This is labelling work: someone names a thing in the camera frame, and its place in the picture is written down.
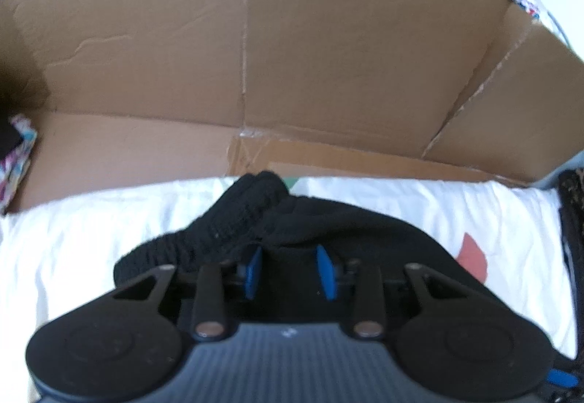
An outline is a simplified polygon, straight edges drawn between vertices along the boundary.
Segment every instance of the patterned cloth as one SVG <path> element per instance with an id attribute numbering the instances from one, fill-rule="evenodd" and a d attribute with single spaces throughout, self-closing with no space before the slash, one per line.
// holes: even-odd
<path id="1" fill-rule="evenodd" d="M 0 213 L 4 213 L 16 194 L 16 188 L 30 165 L 30 152 L 37 138 L 37 132 L 31 127 L 30 120 L 24 115 L 10 119 L 12 125 L 22 136 L 22 143 L 0 161 Z"/>
<path id="2" fill-rule="evenodd" d="M 560 191 L 566 205 L 577 217 L 578 230 L 584 239 L 584 169 L 574 169 L 560 174 Z"/>

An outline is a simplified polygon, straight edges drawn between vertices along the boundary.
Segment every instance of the cardboard flap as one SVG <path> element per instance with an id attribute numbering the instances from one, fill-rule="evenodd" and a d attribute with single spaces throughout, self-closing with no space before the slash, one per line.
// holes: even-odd
<path id="1" fill-rule="evenodd" d="M 39 129 L 11 209 L 106 188 L 222 176 L 234 128 L 103 115 L 28 112 Z"/>
<path id="2" fill-rule="evenodd" d="M 8 110 L 41 107 L 49 89 L 11 13 L 2 3 L 0 39 L 0 106 Z"/>
<path id="3" fill-rule="evenodd" d="M 527 14 L 523 8 L 514 3 L 509 5 L 495 38 L 490 43 L 485 56 L 481 59 L 481 63 L 473 72 L 472 77 L 458 95 L 452 109 L 445 118 L 444 124 L 447 124 L 470 98 L 483 90 L 493 72 L 510 55 L 510 52 L 513 52 L 518 45 L 525 42 L 531 28 L 536 23 L 537 21 L 534 21 L 533 17 Z"/>
<path id="4" fill-rule="evenodd" d="M 243 0 L 2 0 L 59 111 L 240 126 Z"/>
<path id="5" fill-rule="evenodd" d="M 236 137 L 229 156 L 232 176 L 269 169 L 283 177 L 392 177 L 468 182 L 499 179 L 467 168 L 328 144 L 288 141 L 271 135 Z"/>
<path id="6" fill-rule="evenodd" d="M 584 64 L 535 24 L 437 136 L 431 161 L 532 182 L 584 148 Z"/>
<path id="7" fill-rule="evenodd" d="M 247 6 L 248 127 L 420 157 L 509 0 L 247 0 Z"/>

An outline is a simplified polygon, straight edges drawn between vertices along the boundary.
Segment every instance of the white fabric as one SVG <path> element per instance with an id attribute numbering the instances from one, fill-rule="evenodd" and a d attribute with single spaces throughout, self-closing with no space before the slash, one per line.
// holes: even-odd
<path id="1" fill-rule="evenodd" d="M 188 225 L 233 181 L 104 191 L 0 219 L 0 403 L 34 399 L 24 350 L 40 325 L 112 289 L 113 265 L 121 256 Z M 575 355 L 554 191 L 510 190 L 494 182 L 341 178 L 299 179 L 291 191 L 402 218 L 453 256 L 470 234 L 487 258 L 486 286 L 538 323 L 558 350 Z"/>

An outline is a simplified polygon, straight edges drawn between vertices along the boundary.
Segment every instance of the colorful fabric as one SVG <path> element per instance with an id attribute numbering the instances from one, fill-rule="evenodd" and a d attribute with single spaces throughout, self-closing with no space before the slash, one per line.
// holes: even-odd
<path id="1" fill-rule="evenodd" d="M 16 115 L 10 119 L 12 125 L 22 136 L 22 143 L 0 161 L 0 212 L 4 213 L 16 194 L 20 181 L 30 165 L 30 152 L 37 138 L 37 132 L 32 128 L 30 120 L 24 115 Z"/>

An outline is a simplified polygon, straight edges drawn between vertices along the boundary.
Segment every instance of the metal pivot screw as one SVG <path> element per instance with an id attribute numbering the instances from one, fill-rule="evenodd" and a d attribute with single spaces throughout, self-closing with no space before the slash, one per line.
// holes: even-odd
<path id="1" fill-rule="evenodd" d="M 375 321 L 361 321 L 355 324 L 353 331 L 363 339 L 374 339 L 383 333 L 383 326 Z"/>
<path id="2" fill-rule="evenodd" d="M 197 324 L 195 332 L 203 339 L 212 339 L 221 336 L 225 332 L 225 327 L 219 322 L 207 321 Z"/>

